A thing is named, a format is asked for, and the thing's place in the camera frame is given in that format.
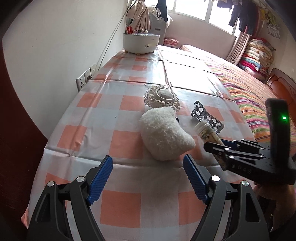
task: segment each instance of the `colorful striped blanket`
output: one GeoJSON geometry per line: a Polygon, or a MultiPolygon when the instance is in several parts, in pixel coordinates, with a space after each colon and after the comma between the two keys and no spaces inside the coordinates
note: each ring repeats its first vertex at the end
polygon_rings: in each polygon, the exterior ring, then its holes
{"type": "MultiPolygon", "coordinates": [[[[234,64],[211,53],[190,45],[183,45],[180,49],[197,54],[198,58],[208,65],[239,106],[256,141],[269,142],[270,129],[265,101],[267,98],[276,98],[269,87],[234,64]]],[[[294,155],[296,153],[296,127],[292,121],[290,123],[291,155],[294,155]]]]}

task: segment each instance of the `human hand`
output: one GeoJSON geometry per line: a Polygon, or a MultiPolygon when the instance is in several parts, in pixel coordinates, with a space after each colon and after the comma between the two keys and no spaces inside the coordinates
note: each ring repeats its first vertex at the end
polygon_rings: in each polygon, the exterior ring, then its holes
{"type": "Polygon", "coordinates": [[[273,230],[284,225],[296,211],[295,191],[292,185],[261,185],[254,183],[257,196],[276,201],[273,212],[273,230]]]}

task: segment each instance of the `checkered tablecloth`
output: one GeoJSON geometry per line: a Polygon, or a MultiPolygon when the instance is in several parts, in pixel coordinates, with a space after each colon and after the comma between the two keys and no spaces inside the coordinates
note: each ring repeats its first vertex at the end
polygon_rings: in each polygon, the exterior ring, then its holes
{"type": "MultiPolygon", "coordinates": [[[[223,172],[193,131],[197,120],[190,114],[199,100],[225,125],[221,138],[254,140],[238,106],[210,69],[190,53],[168,47],[141,56],[121,51],[78,93],[56,126],[22,217],[25,224],[48,181],[71,182],[110,155],[113,171],[100,199],[91,206],[105,239],[190,240],[205,206],[196,198],[184,172],[184,155],[175,161],[156,161],[139,133],[139,119],[150,109],[144,105],[143,95],[155,84],[169,87],[179,97],[177,115],[181,127],[195,139],[196,148],[189,153],[196,162],[225,181],[238,183],[243,179],[223,172]]],[[[67,213],[74,240],[80,240],[71,205],[67,205],[67,213]]],[[[223,236],[226,217],[227,212],[216,240],[223,236]]]]}

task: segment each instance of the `blue gripper pad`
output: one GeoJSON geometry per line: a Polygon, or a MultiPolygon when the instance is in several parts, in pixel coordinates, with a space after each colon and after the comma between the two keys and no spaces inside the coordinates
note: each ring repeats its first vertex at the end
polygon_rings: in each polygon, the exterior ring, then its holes
{"type": "Polygon", "coordinates": [[[210,200],[207,194],[207,185],[187,156],[184,156],[183,168],[187,174],[187,177],[193,187],[197,198],[203,203],[207,204],[210,200]]]}
{"type": "Polygon", "coordinates": [[[103,163],[103,166],[98,171],[97,175],[89,185],[89,196],[87,201],[92,205],[95,201],[100,198],[100,195],[105,187],[105,184],[112,172],[113,160],[112,157],[108,157],[103,163]]]}

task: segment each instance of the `white plush toy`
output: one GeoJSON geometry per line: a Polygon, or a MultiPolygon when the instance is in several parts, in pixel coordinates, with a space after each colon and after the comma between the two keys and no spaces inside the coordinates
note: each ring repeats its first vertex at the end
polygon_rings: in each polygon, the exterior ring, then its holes
{"type": "Polygon", "coordinates": [[[171,107],[154,108],[144,113],[140,119],[140,132],[146,148],[156,160],[176,160],[195,148],[194,139],[180,127],[171,107]]]}

